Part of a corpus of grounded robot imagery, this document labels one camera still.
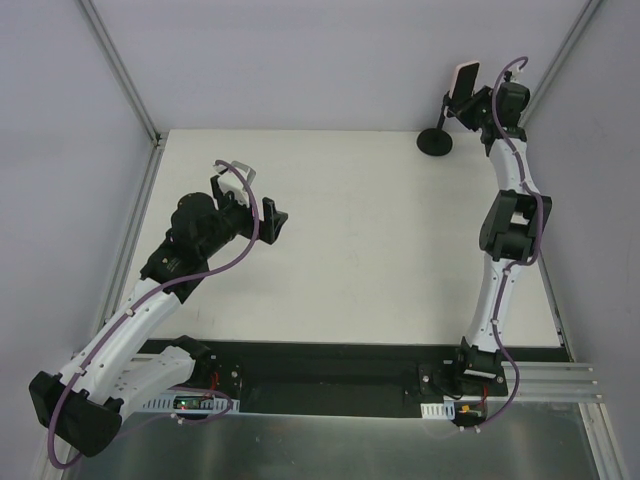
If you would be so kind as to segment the phone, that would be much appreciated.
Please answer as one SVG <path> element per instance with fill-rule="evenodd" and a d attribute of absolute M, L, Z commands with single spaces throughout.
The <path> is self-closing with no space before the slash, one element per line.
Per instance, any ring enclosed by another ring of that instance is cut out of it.
<path fill-rule="evenodd" d="M 479 70 L 479 61 L 465 62 L 455 67 L 449 90 L 449 99 L 453 105 L 457 105 L 473 95 Z"/>

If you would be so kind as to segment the black phone stand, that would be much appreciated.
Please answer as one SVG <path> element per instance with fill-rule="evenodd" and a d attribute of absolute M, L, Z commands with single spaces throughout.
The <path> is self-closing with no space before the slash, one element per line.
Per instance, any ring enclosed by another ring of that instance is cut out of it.
<path fill-rule="evenodd" d="M 450 112 L 453 100 L 447 91 L 442 99 L 440 113 L 435 127 L 421 131 L 416 138 L 416 146 L 420 152 L 431 157 L 443 157 L 448 155 L 454 146 L 454 140 L 445 130 L 447 120 L 460 121 L 456 110 Z"/>

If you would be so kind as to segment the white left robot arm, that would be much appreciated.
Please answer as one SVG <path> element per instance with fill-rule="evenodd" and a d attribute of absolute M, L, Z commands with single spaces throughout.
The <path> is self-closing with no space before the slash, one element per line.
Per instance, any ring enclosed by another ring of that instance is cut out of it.
<path fill-rule="evenodd" d="M 213 271 L 209 259 L 238 236 L 273 244 L 288 215 L 274 200 L 257 202 L 249 180 L 224 170 L 209 194 L 182 197 L 160 246 L 150 255 L 126 300 L 98 334 L 56 374 L 39 372 L 29 393 L 47 430 L 52 464 L 61 439 L 93 457 L 116 438 L 125 420 L 163 391 L 180 386 L 212 394 L 220 384 L 211 350 L 183 335 L 156 360 L 125 368 L 150 335 Z"/>

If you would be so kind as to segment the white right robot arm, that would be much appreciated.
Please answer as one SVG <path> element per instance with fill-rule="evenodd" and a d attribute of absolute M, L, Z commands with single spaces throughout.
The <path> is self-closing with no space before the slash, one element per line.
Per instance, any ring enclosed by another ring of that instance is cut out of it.
<path fill-rule="evenodd" d="M 537 262 L 552 209 L 551 198 L 536 187 L 526 160 L 527 137 L 519 121 L 529 99 L 528 88 L 504 81 L 449 106 L 450 117 L 481 133 L 498 182 L 479 233 L 484 270 L 475 313 L 443 375 L 443 393 L 455 400 L 482 396 L 504 380 L 502 330 L 510 298 L 520 272 Z"/>

